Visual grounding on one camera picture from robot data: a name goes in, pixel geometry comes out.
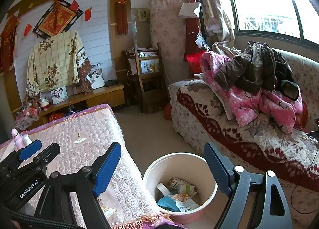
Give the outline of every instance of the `window frame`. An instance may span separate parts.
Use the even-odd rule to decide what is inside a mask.
[[[297,45],[301,45],[303,47],[311,47],[313,49],[315,49],[316,51],[319,51],[319,44],[312,42],[310,40],[307,40],[304,38],[304,34],[303,34],[303,27],[302,27],[302,22],[301,22],[301,18],[299,15],[299,11],[296,5],[295,0],[291,0],[293,7],[295,9],[296,12],[296,16],[297,16],[297,21],[298,21],[298,26],[299,26],[299,32],[300,32],[300,38],[294,37],[294,36],[290,36],[290,35],[286,35],[286,34],[280,34],[280,33],[276,33],[276,32],[269,32],[269,31],[262,31],[262,30],[249,30],[249,29],[239,29],[239,21],[238,21],[238,14],[237,14],[237,8],[236,8],[236,2],[235,0],[230,0],[231,2],[231,6],[232,6],[232,13],[233,13],[233,17],[234,17],[234,22],[235,22],[235,28],[234,28],[234,32],[236,35],[242,35],[242,36],[254,36],[254,37],[265,37],[265,38],[277,38],[279,40],[283,40],[285,42],[290,42],[293,44],[297,44]]]

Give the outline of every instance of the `pink floral mattress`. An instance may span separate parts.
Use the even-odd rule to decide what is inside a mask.
[[[246,126],[229,121],[224,108],[209,86],[202,80],[180,81],[169,86],[172,119],[176,132],[199,153],[207,142],[215,142],[219,150],[249,172],[273,170],[291,207],[300,212],[319,208],[319,159],[312,163],[317,141],[302,131],[283,133],[268,116],[260,114]],[[303,215],[290,208],[294,223],[309,225],[316,212]]]
[[[74,144],[78,135],[87,137],[83,143]],[[83,166],[92,165],[103,155],[112,142],[121,144],[122,156],[107,190],[100,195],[100,205],[111,225],[139,220],[140,216],[160,214],[157,204],[145,187],[141,173],[128,153],[121,128],[107,104],[70,115],[28,131],[31,140],[39,139],[42,149],[56,142],[60,154],[48,165],[47,175],[57,170],[62,175],[77,172]],[[8,141],[0,146],[0,157],[16,150],[14,143]],[[42,190],[30,203],[36,206]],[[75,193],[71,194],[75,217],[79,226],[85,223]]]

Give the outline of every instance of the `white paneled wall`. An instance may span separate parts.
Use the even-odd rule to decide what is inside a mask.
[[[77,29],[79,31],[91,64],[101,64],[100,68],[103,70],[104,81],[116,79],[109,36],[109,0],[76,1],[79,4],[79,9],[82,11],[92,7],[91,19],[85,22],[83,13],[71,26],[70,30]],[[43,40],[41,37],[37,39],[36,34],[32,30],[24,37],[24,29],[28,23],[34,27],[52,3],[52,1],[44,3],[22,15],[20,18],[21,23],[17,27],[17,57],[14,60],[14,65],[21,99],[26,95],[27,62],[30,52],[36,43]]]

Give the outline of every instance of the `wooden chair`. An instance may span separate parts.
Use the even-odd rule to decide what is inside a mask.
[[[168,102],[167,89],[164,79],[164,66],[162,62],[162,54],[160,44],[157,43],[158,50],[138,50],[134,45],[134,52],[125,51],[127,58],[135,59],[136,74],[129,75],[129,85],[132,90],[133,97],[139,102],[140,111],[155,112],[165,107]],[[140,57],[140,52],[155,52],[156,56]],[[159,71],[142,74],[141,61],[158,59]]]

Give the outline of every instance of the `blue gripper pad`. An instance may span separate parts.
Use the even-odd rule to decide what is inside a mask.
[[[35,140],[20,152],[19,158],[21,161],[28,160],[32,155],[42,148],[42,143],[40,140]]]
[[[204,157],[219,189],[229,197],[233,191],[234,165],[226,156],[220,154],[213,143],[204,146]]]
[[[121,158],[121,153],[121,145],[116,142],[115,146],[106,157],[104,163],[96,174],[95,187],[93,189],[93,194],[95,197],[98,197],[102,192],[106,191],[106,188],[110,183],[113,173]]]

